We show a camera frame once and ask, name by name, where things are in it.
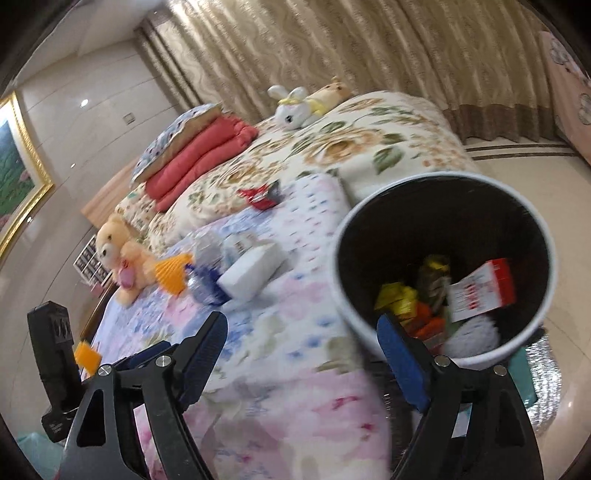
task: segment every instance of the floral blanket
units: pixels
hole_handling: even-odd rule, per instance
[[[199,402],[184,415],[220,480],[386,480],[390,434],[382,399],[326,282],[329,239],[349,206],[338,180],[313,174],[266,212],[251,208],[207,227],[254,231],[289,255],[262,293],[225,312],[226,345]],[[169,250],[191,248],[192,236]],[[128,309],[111,299],[93,346],[104,362],[195,334],[211,308],[147,288]],[[165,478],[143,408],[138,431],[153,479]]]
[[[350,199],[358,202],[417,173],[478,171],[441,111],[405,93],[354,97],[301,130],[278,129],[272,119],[257,128],[259,138],[242,155],[200,177],[168,212],[148,217],[147,242],[154,252],[243,209],[239,188],[327,172],[340,178]]]

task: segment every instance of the blue floral pillow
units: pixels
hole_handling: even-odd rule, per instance
[[[191,108],[179,116],[139,158],[131,177],[132,186],[148,180],[164,168],[195,136],[222,114],[219,103]]]

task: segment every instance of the red snack wrapper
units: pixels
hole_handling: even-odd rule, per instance
[[[237,193],[257,210],[268,210],[281,202],[279,180],[257,189],[239,189]]]

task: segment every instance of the gold picture frame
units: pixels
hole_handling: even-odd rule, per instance
[[[0,267],[53,186],[12,92],[0,100]]]

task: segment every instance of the curtain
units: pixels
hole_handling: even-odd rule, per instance
[[[441,108],[462,140],[554,138],[538,32],[517,0],[168,0],[136,30],[184,108],[222,101],[256,122],[267,89],[401,90]]]

